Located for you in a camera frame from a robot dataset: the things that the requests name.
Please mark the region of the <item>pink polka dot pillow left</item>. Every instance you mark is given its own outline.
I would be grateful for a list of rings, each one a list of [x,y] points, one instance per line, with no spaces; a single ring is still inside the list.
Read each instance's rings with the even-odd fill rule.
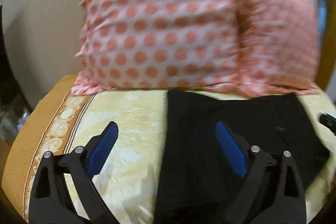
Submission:
[[[72,94],[238,87],[237,0],[82,0]]]

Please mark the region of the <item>pink polka dot pillow right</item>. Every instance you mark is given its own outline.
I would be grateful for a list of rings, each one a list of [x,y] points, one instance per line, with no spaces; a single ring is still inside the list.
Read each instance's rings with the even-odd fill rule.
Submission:
[[[315,10],[309,0],[239,0],[238,75],[208,91],[317,94],[319,62]]]

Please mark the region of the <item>black pants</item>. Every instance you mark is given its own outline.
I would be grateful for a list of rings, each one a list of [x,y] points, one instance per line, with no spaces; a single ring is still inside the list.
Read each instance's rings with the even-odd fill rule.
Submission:
[[[246,156],[244,178],[218,122]],[[154,222],[305,223],[305,190],[329,156],[294,94],[225,101],[171,90]]]

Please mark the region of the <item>pink polka dot pillow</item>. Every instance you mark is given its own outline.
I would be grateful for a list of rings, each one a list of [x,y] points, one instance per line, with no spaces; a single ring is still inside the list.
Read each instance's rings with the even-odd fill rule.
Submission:
[[[72,94],[238,87],[237,0],[82,0]]]
[[[315,10],[309,0],[239,0],[238,75],[208,91],[317,94],[319,62]]]

